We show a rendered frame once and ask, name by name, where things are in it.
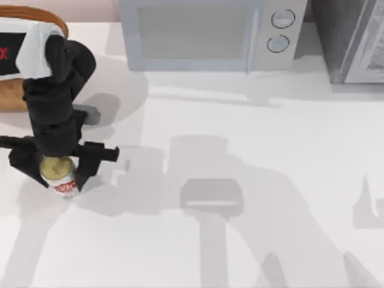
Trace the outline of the red and white can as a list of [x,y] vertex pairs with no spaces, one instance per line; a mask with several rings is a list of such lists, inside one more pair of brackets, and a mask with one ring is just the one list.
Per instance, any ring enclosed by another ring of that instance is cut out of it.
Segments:
[[79,194],[75,178],[75,165],[70,157],[43,156],[39,164],[41,177],[50,188],[63,197]]

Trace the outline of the brown woven basket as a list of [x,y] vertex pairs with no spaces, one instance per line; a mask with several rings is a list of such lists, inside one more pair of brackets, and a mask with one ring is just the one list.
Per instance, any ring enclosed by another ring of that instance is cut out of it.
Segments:
[[51,75],[44,55],[51,35],[68,37],[67,24],[55,13],[0,5],[0,112],[26,111],[23,80]]

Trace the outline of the pale microwave door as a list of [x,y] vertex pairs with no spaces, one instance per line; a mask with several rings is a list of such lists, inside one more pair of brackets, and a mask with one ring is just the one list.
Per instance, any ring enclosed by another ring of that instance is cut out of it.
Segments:
[[246,71],[253,0],[118,0],[132,71]]

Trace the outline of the pale microwave oven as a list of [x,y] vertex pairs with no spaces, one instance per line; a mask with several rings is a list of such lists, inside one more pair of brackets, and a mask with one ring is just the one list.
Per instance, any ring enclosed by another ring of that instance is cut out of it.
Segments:
[[118,0],[133,71],[290,68],[308,0]]

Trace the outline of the round microwave knob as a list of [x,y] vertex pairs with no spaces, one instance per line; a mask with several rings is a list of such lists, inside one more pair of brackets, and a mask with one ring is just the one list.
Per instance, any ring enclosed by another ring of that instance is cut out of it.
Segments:
[[271,17],[272,25],[277,29],[286,29],[295,22],[295,14],[292,10],[275,12]]
[[266,47],[271,53],[281,53],[285,51],[289,45],[290,40],[284,35],[272,37],[266,43]]

